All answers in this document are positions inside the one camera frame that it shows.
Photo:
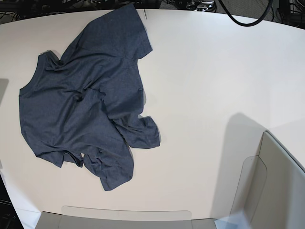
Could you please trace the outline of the dark blue t-shirt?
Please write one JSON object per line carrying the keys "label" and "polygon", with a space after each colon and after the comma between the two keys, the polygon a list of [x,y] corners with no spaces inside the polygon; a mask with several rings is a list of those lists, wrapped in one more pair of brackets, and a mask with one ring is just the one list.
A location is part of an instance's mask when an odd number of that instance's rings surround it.
{"label": "dark blue t-shirt", "polygon": [[86,167],[106,191],[130,181],[130,149],[160,145],[157,124],[141,117],[138,60],[151,51],[128,4],[88,23],[60,58],[40,54],[19,95],[21,133],[35,156],[57,167]]}

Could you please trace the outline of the grey bin right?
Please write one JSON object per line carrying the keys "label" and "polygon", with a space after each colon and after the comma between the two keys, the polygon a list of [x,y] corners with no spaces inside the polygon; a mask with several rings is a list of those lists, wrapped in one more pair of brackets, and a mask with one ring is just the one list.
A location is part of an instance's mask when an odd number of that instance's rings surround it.
{"label": "grey bin right", "polygon": [[244,162],[228,218],[234,229],[303,229],[305,168],[270,132]]}

